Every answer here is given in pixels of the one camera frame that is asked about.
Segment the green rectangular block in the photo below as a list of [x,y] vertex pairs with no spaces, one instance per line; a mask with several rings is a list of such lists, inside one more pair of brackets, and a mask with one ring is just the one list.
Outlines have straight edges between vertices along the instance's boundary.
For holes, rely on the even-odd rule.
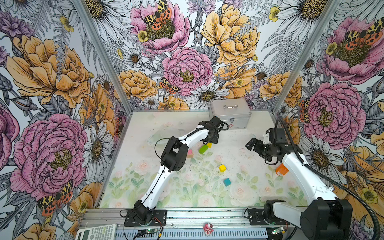
[[202,147],[200,147],[199,153],[201,155],[204,155],[208,149],[209,149],[209,147],[207,145],[203,145]]

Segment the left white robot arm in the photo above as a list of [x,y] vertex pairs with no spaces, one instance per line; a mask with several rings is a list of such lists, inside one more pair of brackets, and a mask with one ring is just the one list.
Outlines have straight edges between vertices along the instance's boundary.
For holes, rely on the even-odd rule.
[[218,117],[209,121],[201,121],[197,127],[181,137],[167,138],[167,144],[161,155],[161,166],[145,195],[135,202],[133,210],[127,217],[147,225],[154,218],[154,211],[165,186],[173,173],[178,172],[185,164],[189,148],[198,142],[217,144],[219,132],[229,130],[229,125]]

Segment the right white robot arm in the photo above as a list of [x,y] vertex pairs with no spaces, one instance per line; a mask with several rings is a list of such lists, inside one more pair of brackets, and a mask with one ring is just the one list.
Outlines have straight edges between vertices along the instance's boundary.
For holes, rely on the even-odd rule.
[[302,210],[283,200],[267,200],[263,218],[268,224],[287,222],[301,229],[309,240],[345,240],[349,236],[353,208],[347,200],[341,200],[331,187],[323,182],[325,177],[310,170],[303,152],[296,144],[290,144],[283,128],[271,128],[263,140],[250,139],[246,148],[256,152],[266,163],[276,158],[288,169],[307,199]]

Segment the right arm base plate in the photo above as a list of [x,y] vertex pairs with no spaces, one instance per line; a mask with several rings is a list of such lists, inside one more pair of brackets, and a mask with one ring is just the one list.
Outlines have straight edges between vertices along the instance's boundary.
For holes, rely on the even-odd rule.
[[289,226],[290,223],[282,220],[282,219],[276,219],[276,220],[270,220],[267,221],[264,218],[264,210],[263,209],[256,209],[256,208],[247,208],[244,217],[249,220],[249,224],[251,226]]

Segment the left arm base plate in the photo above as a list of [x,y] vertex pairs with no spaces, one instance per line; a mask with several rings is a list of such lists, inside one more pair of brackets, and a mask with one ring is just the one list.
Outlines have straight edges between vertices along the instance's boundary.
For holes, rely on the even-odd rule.
[[167,210],[150,210],[139,213],[138,210],[129,210],[125,217],[125,227],[165,227]]

